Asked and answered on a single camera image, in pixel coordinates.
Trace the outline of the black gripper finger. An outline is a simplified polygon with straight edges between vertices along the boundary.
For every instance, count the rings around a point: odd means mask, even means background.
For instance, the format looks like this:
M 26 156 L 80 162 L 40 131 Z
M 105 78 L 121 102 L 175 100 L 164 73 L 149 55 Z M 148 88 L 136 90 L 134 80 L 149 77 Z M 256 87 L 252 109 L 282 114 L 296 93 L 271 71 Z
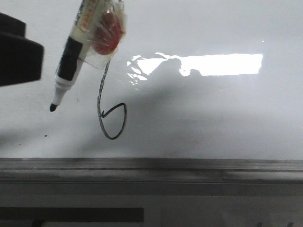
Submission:
M 26 38 L 26 23 L 0 14 L 0 85 L 41 79 L 44 47 Z

